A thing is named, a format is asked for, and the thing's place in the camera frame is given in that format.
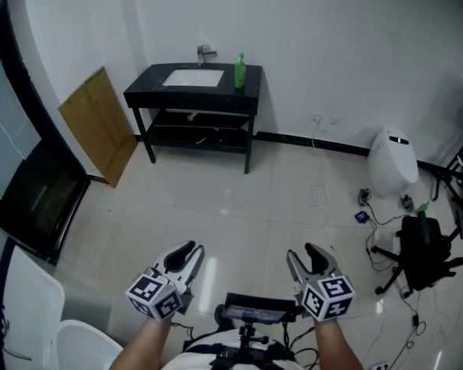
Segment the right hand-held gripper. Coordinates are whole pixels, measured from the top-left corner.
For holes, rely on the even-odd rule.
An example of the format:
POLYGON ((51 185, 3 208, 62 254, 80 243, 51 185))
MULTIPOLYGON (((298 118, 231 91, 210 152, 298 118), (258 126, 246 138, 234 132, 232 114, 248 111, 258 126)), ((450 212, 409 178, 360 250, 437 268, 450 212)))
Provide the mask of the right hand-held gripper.
POLYGON ((306 313, 304 317, 328 321, 345 315, 356 297, 351 280, 338 275, 337 260, 328 251, 311 243, 304 248, 311 260, 310 272, 295 251, 288 250, 286 255, 292 279, 300 284, 295 299, 306 313))

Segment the person's left forearm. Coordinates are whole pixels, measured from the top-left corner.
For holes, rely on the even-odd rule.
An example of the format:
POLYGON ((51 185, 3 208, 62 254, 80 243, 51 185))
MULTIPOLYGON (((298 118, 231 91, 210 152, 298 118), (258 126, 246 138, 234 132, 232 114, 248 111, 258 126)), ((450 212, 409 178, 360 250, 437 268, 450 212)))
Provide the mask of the person's left forearm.
POLYGON ((110 370, 158 370, 170 330, 170 318, 161 323, 147 319, 113 361, 110 370))

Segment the chrome faucet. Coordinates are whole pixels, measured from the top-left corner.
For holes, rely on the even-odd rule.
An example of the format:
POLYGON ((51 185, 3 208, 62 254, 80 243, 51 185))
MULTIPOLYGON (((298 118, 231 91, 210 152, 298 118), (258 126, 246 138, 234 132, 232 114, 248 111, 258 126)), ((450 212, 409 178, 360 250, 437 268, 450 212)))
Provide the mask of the chrome faucet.
POLYGON ((206 63, 207 56, 216 56, 218 53, 214 50, 209 44, 198 45, 197 46, 197 55, 198 55, 198 65, 202 66, 206 63))

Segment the black chest-mounted monitor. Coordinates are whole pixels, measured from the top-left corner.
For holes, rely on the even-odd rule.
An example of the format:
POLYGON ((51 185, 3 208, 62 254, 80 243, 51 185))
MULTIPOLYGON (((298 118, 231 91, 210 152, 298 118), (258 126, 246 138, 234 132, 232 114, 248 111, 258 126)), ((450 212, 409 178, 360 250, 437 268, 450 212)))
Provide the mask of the black chest-mounted monitor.
POLYGON ((292 300, 228 293, 222 316, 244 322, 273 325, 293 322, 302 312, 303 309, 292 300))

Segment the person's white shirt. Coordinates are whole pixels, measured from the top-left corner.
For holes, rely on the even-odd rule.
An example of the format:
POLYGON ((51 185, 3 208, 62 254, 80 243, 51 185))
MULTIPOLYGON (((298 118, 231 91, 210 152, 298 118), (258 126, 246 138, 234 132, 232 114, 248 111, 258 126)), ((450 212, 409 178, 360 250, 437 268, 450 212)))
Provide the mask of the person's white shirt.
POLYGON ((249 362, 238 359, 238 330, 211 334, 189 345, 161 370, 303 370, 283 344, 252 341, 249 362))

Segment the white rectangular sink basin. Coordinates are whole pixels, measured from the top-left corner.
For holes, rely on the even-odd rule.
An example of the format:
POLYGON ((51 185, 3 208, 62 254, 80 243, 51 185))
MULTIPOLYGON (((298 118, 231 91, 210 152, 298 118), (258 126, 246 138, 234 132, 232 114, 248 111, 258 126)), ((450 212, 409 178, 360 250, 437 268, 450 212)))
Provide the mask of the white rectangular sink basin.
POLYGON ((175 69, 162 86, 217 87, 223 74, 219 69, 175 69))

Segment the brown cardboard sheet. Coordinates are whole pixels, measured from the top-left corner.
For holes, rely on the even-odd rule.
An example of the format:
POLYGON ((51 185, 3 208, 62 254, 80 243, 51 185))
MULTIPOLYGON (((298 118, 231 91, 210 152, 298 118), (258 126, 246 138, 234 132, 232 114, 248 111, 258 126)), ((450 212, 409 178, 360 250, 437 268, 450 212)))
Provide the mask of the brown cardboard sheet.
POLYGON ((137 140, 106 70, 101 67, 88 77, 59 113, 102 177, 116 187, 137 140))

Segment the person's right forearm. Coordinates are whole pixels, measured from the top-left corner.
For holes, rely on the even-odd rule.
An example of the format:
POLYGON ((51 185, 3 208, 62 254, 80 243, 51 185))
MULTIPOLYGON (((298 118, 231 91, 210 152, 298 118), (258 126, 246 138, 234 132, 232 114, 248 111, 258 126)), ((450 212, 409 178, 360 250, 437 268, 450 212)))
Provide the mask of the person's right forearm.
POLYGON ((363 370, 336 319, 314 321, 319 370, 363 370))

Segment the green plastic bottle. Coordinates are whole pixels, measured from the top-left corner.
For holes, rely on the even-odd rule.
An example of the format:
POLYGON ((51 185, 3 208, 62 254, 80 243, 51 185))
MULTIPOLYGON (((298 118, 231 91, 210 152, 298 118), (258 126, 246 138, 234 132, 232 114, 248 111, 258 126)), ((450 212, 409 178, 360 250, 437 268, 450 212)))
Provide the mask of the green plastic bottle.
POLYGON ((236 89, 241 89, 245 87, 246 64, 244 58, 245 55, 243 53, 240 53, 238 55, 238 58, 235 60, 234 84, 236 89))

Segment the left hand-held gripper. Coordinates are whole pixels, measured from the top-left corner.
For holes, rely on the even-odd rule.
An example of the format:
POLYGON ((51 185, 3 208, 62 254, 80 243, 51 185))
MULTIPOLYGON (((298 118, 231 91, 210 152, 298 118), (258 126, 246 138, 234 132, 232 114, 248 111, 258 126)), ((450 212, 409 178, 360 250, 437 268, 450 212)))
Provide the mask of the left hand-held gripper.
POLYGON ((171 319, 185 314, 194 295, 191 282, 197 277, 204 247, 188 240, 161 252, 153 267, 138 274, 125 291, 133 308, 150 319, 171 319), (173 282, 165 274, 175 274, 173 282))

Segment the white toilet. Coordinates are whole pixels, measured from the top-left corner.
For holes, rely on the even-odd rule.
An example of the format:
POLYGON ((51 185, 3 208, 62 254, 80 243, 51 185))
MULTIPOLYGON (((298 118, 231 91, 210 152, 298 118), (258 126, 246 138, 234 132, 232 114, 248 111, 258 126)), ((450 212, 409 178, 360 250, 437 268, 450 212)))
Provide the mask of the white toilet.
POLYGON ((417 159, 407 135, 386 125, 373 139, 367 171, 378 196, 389 198, 416 184, 419 177, 417 159))

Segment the black chest harness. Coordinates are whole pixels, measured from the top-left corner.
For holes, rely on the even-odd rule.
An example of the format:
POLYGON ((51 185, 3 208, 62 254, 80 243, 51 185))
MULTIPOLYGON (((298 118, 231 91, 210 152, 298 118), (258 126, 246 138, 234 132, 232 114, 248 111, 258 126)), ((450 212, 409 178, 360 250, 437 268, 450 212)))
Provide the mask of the black chest harness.
POLYGON ((277 361, 296 362, 295 356, 286 346, 276 341, 269 344, 269 337, 255 337, 252 322, 238 329, 238 345, 214 342, 189 345, 184 353, 213 355, 211 370, 232 370, 236 365, 254 365, 260 370, 281 370, 277 361))

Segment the white rectangular bathtub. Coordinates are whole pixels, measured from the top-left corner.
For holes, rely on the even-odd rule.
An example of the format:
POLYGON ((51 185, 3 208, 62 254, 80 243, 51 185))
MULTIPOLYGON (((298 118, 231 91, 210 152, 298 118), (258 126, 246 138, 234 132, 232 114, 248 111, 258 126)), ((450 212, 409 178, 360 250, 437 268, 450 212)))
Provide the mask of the white rectangular bathtub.
POLYGON ((2 298, 5 370, 57 370, 55 338, 64 304, 61 284, 15 247, 2 298))

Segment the black framed glass door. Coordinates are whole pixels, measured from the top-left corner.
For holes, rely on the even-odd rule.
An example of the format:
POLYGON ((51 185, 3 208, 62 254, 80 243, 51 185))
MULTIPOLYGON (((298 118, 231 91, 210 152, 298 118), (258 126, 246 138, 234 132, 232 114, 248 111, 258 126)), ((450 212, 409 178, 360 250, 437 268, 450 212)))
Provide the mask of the black framed glass door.
POLYGON ((0 0, 0 228, 55 263, 89 186, 30 78, 0 0))

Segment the black marble vanity table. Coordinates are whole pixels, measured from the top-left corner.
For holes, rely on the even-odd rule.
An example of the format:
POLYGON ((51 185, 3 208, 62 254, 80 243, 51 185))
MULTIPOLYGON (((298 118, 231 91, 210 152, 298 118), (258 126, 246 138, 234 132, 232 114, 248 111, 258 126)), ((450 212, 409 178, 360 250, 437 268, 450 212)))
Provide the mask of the black marble vanity table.
POLYGON ((150 161, 155 146, 242 154, 249 173, 259 110, 261 66, 247 66, 245 87, 236 89, 231 63, 164 63, 146 69, 124 92, 150 161), (217 87, 162 86, 175 69, 219 69, 217 87))

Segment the black office chair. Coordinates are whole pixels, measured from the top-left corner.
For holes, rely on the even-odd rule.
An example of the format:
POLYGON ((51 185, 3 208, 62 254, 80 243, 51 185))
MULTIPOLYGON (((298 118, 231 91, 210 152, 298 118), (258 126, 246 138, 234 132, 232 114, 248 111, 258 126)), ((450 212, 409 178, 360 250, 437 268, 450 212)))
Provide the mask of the black office chair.
POLYGON ((378 246, 370 249, 371 254, 381 254, 397 264, 386 285, 375 289, 377 295, 385 293, 400 274, 404 274, 408 288, 404 297, 408 298, 414 291, 431 288, 442 278, 455 276, 453 270, 463 266, 463 257, 449 258, 454 238, 442 235, 434 218, 406 216, 396 236, 400 239, 399 254, 378 246))

